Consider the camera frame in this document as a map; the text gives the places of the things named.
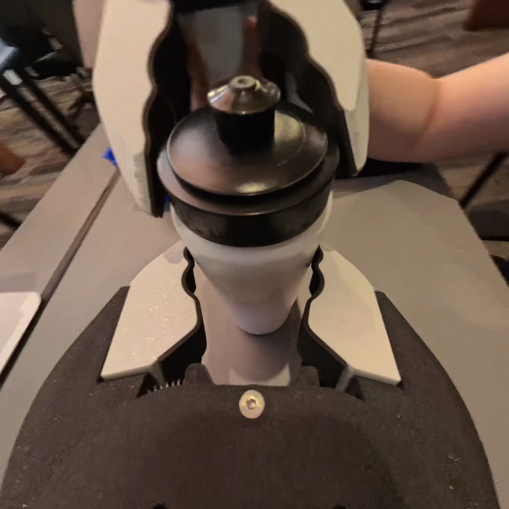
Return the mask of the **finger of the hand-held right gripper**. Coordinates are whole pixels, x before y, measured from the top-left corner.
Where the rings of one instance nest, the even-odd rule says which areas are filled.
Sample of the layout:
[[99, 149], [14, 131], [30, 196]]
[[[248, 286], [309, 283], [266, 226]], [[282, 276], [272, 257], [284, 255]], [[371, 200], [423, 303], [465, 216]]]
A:
[[306, 107], [340, 151], [337, 178], [367, 160], [366, 55], [357, 17], [345, 1], [263, 1], [263, 72]]
[[101, 123], [138, 210], [161, 217], [164, 191], [151, 161], [153, 60], [171, 21], [169, 1], [105, 1], [93, 71]]

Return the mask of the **person's right forearm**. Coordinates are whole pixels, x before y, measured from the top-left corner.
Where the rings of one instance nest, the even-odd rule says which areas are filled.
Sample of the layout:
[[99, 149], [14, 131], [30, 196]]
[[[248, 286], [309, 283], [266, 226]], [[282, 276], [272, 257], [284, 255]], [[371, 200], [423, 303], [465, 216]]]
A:
[[508, 152], [508, 54], [440, 78], [366, 59], [367, 156], [433, 163]]

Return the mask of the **person's right hand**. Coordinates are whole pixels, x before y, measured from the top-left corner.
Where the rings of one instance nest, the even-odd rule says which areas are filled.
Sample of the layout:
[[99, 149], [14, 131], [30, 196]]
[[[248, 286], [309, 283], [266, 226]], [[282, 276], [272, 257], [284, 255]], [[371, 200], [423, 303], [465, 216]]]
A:
[[188, 48], [186, 58], [190, 79], [190, 110], [197, 111], [208, 104], [209, 81], [207, 69], [196, 47]]

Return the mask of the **black bottle lid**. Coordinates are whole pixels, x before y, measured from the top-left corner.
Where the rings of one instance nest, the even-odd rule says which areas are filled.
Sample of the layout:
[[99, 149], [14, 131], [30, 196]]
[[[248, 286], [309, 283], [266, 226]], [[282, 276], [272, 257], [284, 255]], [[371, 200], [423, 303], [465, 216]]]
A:
[[157, 171], [177, 218], [220, 245], [292, 239], [324, 212], [340, 151], [268, 80], [239, 75], [173, 128]]

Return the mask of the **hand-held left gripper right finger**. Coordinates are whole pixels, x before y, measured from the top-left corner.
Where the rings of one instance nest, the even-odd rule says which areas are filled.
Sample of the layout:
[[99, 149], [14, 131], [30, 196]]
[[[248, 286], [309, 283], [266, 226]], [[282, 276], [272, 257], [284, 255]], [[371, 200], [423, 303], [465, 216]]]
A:
[[348, 389], [355, 378], [401, 382], [376, 291], [332, 247], [316, 250], [297, 297], [301, 322], [297, 351], [319, 385]]

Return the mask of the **black table frame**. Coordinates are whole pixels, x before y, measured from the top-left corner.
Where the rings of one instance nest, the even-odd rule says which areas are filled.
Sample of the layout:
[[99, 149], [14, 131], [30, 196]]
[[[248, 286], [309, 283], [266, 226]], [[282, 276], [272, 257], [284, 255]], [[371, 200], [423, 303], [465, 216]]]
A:
[[[43, 108], [50, 113], [52, 121], [23, 95], [19, 86], [11, 83], [7, 78], [9, 71], [20, 79], [21, 85], [27, 88]], [[85, 139], [76, 125], [36, 84], [25, 68], [21, 66], [14, 66], [9, 69], [1, 68], [1, 89], [65, 154], [74, 156], [84, 144]]]

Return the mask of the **white sign stand base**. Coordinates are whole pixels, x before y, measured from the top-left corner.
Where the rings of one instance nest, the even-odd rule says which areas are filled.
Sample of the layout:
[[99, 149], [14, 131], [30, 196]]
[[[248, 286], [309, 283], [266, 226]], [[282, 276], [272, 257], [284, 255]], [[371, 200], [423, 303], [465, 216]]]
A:
[[1, 372], [41, 306], [37, 292], [1, 292]]

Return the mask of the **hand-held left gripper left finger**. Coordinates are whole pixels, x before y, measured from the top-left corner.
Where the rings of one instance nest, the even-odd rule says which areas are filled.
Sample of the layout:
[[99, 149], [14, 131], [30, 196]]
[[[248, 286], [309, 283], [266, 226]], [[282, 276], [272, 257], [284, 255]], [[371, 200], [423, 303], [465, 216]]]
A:
[[140, 271], [129, 286], [101, 378], [149, 374], [158, 384], [183, 381], [207, 347], [195, 290], [194, 259], [182, 244]]

